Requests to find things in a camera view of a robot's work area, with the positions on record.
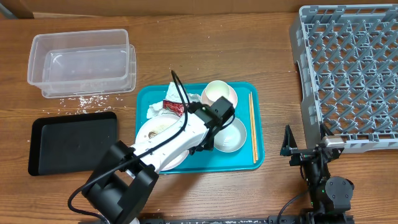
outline dish rack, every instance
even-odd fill
[[[320,123],[345,152],[398,148],[398,4],[303,6],[290,27],[307,147]]]

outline crumpled napkin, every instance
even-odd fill
[[[182,87],[180,85],[178,87],[180,88],[180,91],[182,93],[184,101],[187,102],[187,98],[185,97],[185,94],[183,93]],[[191,102],[199,102],[200,101],[199,94],[188,93],[188,98]],[[169,100],[171,102],[176,102],[176,103],[181,103],[181,98],[180,98],[180,95],[178,95],[178,91],[177,91],[177,88],[175,87],[174,82],[170,82],[169,89],[167,90],[165,100]],[[161,114],[175,114],[175,113],[173,111],[163,109],[163,101],[154,103],[153,105],[149,105],[149,108],[147,111],[147,119],[154,118]]]

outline blue tray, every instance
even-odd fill
[[[248,82],[228,83],[238,95],[238,105],[235,115],[239,118],[248,132],[248,137],[243,147],[236,151],[225,153],[217,149],[213,151],[196,152],[193,156],[189,155],[179,166],[161,174],[181,174],[197,172],[222,172],[233,170],[253,170],[257,169],[265,157],[264,141],[262,140],[261,117],[259,109],[259,97],[256,88]],[[186,84],[184,85],[188,93],[201,95],[207,84]],[[168,85],[147,86],[137,95],[137,114],[136,114],[136,136],[141,126],[148,120],[146,118],[149,105],[162,101],[166,97]],[[253,93],[254,116],[256,119],[257,148],[259,160],[253,163],[253,151],[251,143],[249,94]]]

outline white bowl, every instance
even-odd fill
[[[236,105],[238,105],[238,96],[237,96],[234,88],[232,88],[231,86],[229,86],[229,97],[228,97],[227,100],[233,104],[234,108],[236,108]],[[207,98],[205,90],[203,90],[203,92],[200,95],[200,103],[203,103],[203,104],[206,104],[206,105],[209,105],[209,106],[211,106],[213,104]]]
[[[144,125],[139,129],[137,137],[136,137],[136,143],[141,143],[144,141],[149,140],[149,133],[153,132],[154,134],[159,134],[162,131],[166,130],[168,127],[176,123],[180,119],[176,115],[172,114],[162,114],[160,116],[156,116],[147,122],[145,122]],[[162,171],[170,170],[178,165],[180,165],[185,158],[187,158],[189,154],[189,151],[186,150],[183,153],[181,153],[179,156],[177,156],[175,159],[173,159],[169,164],[167,164]]]
[[[221,152],[234,152],[242,148],[248,134],[241,120],[235,120],[214,137],[214,147]]]
[[[212,103],[222,96],[228,98],[229,92],[229,85],[221,80],[212,81],[205,88],[206,96]]]

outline black tray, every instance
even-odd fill
[[[32,125],[28,172],[37,176],[93,170],[117,139],[113,112],[39,118]]]

